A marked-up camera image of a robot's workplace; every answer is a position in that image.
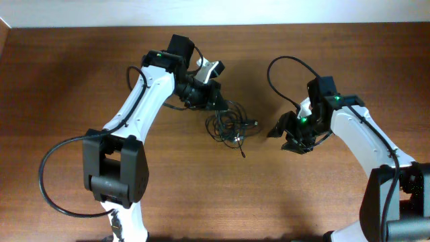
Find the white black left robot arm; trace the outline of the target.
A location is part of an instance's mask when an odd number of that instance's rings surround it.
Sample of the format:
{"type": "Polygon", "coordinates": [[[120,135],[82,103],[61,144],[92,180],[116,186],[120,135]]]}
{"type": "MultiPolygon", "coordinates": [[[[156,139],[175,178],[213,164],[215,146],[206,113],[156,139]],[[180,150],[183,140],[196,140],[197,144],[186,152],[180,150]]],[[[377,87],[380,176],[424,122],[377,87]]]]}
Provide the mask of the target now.
{"type": "Polygon", "coordinates": [[[111,235],[105,241],[146,241],[140,201],[148,184],[146,136],[159,110],[177,95],[190,110],[227,110],[215,78],[222,61],[200,57],[189,71],[195,44],[174,34],[165,50],[143,56],[138,80],[118,113],[101,130],[89,129],[83,141],[83,183],[108,213],[111,235]]]}

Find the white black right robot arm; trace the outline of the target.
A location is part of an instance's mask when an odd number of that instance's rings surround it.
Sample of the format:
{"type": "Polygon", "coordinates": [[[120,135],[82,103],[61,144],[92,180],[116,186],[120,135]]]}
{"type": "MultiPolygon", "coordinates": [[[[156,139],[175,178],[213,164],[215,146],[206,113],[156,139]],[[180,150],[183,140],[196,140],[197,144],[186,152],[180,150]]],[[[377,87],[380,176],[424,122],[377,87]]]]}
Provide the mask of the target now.
{"type": "Polygon", "coordinates": [[[368,177],[359,220],[324,234],[324,241],[421,241],[429,239],[429,164],[395,145],[356,95],[341,95],[332,77],[307,84],[308,97],[269,131],[284,136],[282,149],[311,152],[338,136],[368,177]]]}

